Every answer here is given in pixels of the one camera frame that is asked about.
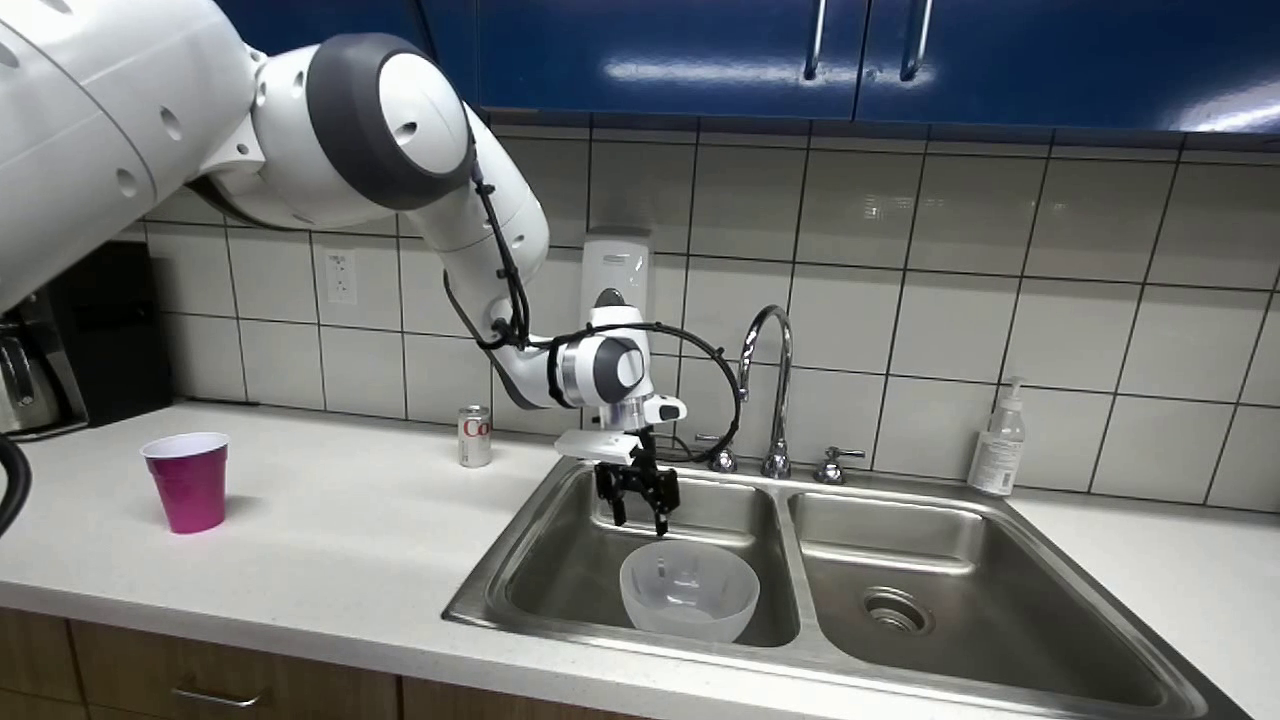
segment double sink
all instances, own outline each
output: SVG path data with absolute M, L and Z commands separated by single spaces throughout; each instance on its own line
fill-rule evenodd
M 679 472 L 664 544 L 759 574 L 731 642 L 631 628 L 618 570 L 658 535 L 643 499 L 630 516 L 618 529 L 594 468 L 561 461 L 444 614 L 1032 717 L 1244 717 L 1004 499 Z

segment blue cabinet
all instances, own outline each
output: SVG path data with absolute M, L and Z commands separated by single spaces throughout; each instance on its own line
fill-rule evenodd
M 855 119 L 1280 130 L 1280 3 L 876 0 Z
M 849 119 L 867 0 L 429 0 L 470 102 Z
M 215 0 L 243 44 L 289 50 L 320 44 L 342 32 L 393 32 L 411 44 L 424 40 L 417 0 Z

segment small bottle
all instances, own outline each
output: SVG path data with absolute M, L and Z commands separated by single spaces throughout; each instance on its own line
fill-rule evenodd
M 1028 449 L 1025 394 L 1021 394 L 1021 379 L 1011 379 L 988 429 L 977 433 L 968 489 L 980 489 L 988 497 L 1008 497 L 1018 485 L 1025 449 Z
M 491 416 L 486 404 L 463 404 L 456 413 L 456 461 L 463 468 L 486 468 L 491 463 Z

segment lower cabinet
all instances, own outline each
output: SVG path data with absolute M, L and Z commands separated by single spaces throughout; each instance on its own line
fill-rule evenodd
M 500 693 L 473 693 L 454 682 L 424 682 L 404 680 L 404 720 L 444 720 L 444 717 L 470 717 L 470 720 L 608 720 L 608 710 L 572 709 L 572 704 L 543 704 L 526 697 L 500 697 Z
M 395 680 L 0 608 L 0 720 L 613 720 L 572 704 Z
M 92 709 L 171 720 L 395 720 L 395 676 L 102 624 L 73 624 L 73 634 Z

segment cabinet door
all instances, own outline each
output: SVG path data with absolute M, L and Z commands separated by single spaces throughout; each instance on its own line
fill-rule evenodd
M 44 698 L 44 697 L 0 693 L 0 717 L 5 720 L 83 720 L 83 709 L 63 698 Z
M 393 32 L 422 44 L 417 0 L 215 0 L 243 44 L 289 50 L 342 32 Z
M 429 0 L 470 102 L 849 119 L 867 0 Z
M 863 124 L 1277 130 L 1271 0 L 876 0 Z
M 61 618 L 0 610 L 0 693 L 80 704 L 73 640 Z
M 613 720 L 608 710 L 588 710 L 572 704 L 542 704 L 526 697 L 473 693 L 454 682 L 404 680 L 404 720 Z
M 96 709 L 171 720 L 395 720 L 395 680 L 355 666 L 75 624 Z

